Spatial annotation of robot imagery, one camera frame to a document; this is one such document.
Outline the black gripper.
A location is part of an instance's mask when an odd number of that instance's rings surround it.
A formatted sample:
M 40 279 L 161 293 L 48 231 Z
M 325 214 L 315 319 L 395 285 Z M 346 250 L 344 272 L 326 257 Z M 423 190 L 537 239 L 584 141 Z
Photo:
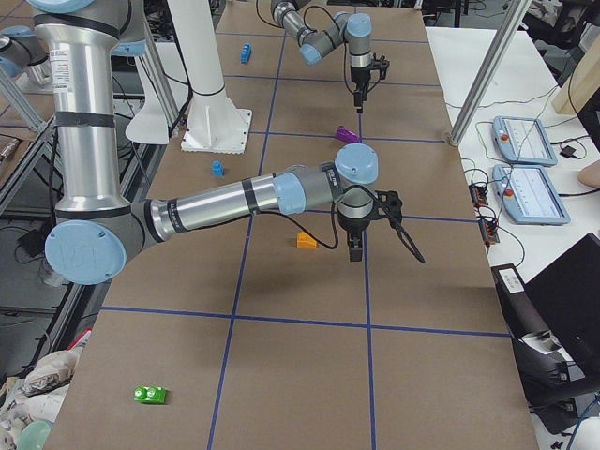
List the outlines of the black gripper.
M 359 114 L 363 113 L 363 94 L 370 86 L 371 69 L 369 67 L 352 67 L 351 80 L 354 84 L 354 107 Z
M 342 213 L 337 214 L 340 227 L 346 232 L 349 250 L 349 259 L 352 263 L 359 263 L 363 259 L 363 232 L 370 224 L 366 217 L 347 217 Z

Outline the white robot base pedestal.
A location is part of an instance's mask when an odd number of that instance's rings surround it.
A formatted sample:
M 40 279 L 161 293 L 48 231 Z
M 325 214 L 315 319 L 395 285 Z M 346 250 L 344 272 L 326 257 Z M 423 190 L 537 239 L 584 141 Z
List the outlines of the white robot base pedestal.
M 193 94 L 182 149 L 242 154 L 252 111 L 236 108 L 227 95 L 209 3 L 172 0 L 168 5 Z

